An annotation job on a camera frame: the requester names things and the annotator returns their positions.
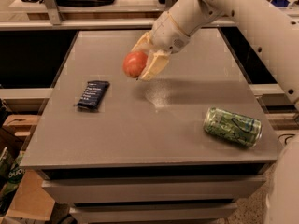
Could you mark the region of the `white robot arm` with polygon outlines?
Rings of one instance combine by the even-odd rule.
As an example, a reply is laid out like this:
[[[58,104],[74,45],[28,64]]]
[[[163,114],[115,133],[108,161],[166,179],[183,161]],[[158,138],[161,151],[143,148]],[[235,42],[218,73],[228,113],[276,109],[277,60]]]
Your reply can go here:
[[[201,27],[226,15],[264,62],[289,100],[299,102],[299,27],[266,0],[177,0],[134,45],[148,53],[140,76],[150,80]],[[299,136],[282,149],[266,198],[264,224],[299,224]]]

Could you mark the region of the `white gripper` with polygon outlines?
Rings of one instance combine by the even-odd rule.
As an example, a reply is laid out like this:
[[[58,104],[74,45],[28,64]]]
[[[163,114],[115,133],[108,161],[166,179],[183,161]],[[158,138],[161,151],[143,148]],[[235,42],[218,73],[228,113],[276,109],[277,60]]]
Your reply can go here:
[[[132,51],[149,53],[146,67],[138,78],[143,81],[155,78],[168,65],[170,52],[180,52],[193,34],[221,15],[220,10],[205,0],[177,0],[133,46]],[[153,51],[153,46],[160,50]]]

